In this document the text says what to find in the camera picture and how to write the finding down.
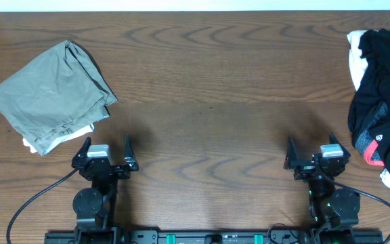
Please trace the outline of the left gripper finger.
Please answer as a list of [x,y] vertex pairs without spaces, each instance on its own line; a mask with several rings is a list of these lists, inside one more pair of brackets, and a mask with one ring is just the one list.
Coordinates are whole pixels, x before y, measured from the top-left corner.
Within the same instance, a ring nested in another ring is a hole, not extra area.
[[126,162],[127,167],[129,168],[129,171],[139,170],[139,164],[135,157],[135,153],[133,152],[133,149],[131,147],[129,134],[127,134],[125,137],[124,160]]
[[91,138],[87,137],[84,141],[82,147],[72,158],[71,166],[73,168],[84,168],[85,164],[88,162],[89,157],[87,156],[89,147],[91,146]]

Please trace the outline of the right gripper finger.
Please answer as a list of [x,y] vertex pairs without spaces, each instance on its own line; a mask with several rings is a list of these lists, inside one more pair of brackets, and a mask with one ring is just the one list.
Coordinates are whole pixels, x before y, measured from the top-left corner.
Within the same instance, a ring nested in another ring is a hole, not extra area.
[[299,160],[297,155],[297,149],[291,136],[288,137],[287,151],[284,160],[284,169],[294,169],[299,166]]
[[337,139],[337,137],[335,136],[335,134],[333,132],[330,132],[330,134],[329,134],[329,142],[330,142],[330,144],[336,144],[337,148],[340,148],[342,150],[343,157],[350,158],[350,156],[351,156],[350,152],[339,142],[339,140]]

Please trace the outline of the black Sydrogen polo shirt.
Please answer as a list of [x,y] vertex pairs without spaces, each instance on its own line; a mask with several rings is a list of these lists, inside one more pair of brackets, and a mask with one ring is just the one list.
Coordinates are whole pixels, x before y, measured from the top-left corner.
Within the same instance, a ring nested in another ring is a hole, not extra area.
[[360,38],[359,48],[362,50],[361,58],[368,62],[368,68],[349,109],[351,141],[353,144],[369,110],[384,102],[388,108],[387,116],[370,129],[370,135],[383,136],[377,151],[385,164],[384,168],[390,173],[390,30],[367,30]]

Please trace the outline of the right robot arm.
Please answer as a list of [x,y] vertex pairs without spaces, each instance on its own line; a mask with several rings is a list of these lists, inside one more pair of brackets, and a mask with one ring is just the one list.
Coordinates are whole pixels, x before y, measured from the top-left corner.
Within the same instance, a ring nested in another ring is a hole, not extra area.
[[321,145],[310,160],[300,160],[292,138],[288,139],[284,169],[294,171],[294,179],[309,187],[309,213],[316,221],[298,243],[355,243],[353,226],[358,224],[360,195],[344,186],[337,188],[334,178],[345,171],[350,153],[329,135],[329,143]]

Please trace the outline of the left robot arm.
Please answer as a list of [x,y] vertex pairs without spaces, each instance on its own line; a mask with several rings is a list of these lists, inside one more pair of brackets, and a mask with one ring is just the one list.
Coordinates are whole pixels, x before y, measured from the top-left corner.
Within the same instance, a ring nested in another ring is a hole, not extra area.
[[72,158],[72,167],[91,182],[91,187],[80,190],[72,202],[77,215],[74,242],[130,243],[130,235],[114,224],[118,181],[129,179],[131,172],[139,170],[130,137],[125,137],[122,164],[112,164],[108,145],[93,145],[87,138]]

